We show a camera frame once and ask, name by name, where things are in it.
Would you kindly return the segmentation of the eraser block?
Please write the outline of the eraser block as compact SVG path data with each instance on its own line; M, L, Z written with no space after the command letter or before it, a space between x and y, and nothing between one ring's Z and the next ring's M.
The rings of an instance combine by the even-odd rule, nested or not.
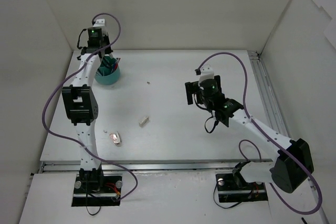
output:
M144 127L150 120L149 116L145 115L139 120L139 127Z

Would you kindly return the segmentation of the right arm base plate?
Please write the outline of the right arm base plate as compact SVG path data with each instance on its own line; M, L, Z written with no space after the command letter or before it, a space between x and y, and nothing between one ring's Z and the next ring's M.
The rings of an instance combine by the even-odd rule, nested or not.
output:
M246 202L268 201L264 183L245 182L232 170L216 172L215 181L213 200L224 209L234 208Z

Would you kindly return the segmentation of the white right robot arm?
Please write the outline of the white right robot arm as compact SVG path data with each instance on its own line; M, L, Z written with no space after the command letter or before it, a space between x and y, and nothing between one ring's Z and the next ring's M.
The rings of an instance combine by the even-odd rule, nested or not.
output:
M266 164L244 161L235 166L233 184L245 188L253 182L273 183L286 193L294 192L314 171L309 145L286 137L249 116L245 107L221 91L220 77L185 83L187 103L210 113L214 127L223 124L243 134L270 158Z

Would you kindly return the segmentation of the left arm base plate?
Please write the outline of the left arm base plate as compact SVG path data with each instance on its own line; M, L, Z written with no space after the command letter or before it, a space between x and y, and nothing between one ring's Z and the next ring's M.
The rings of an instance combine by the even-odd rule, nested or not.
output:
M119 174L103 175L102 182L87 182L77 175L72 207L119 206L122 188L122 176Z

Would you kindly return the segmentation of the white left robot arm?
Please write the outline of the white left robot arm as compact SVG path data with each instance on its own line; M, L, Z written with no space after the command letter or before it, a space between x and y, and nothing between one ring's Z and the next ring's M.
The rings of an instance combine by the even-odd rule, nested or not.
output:
M98 22L89 27L87 32L88 45L80 56L79 72L69 86L62 88L61 94L67 118L74 125L81 146L79 180L97 193L103 190L105 179L101 161L96 158L95 122L99 109L91 85L105 52L91 54L108 45L109 37L106 26Z

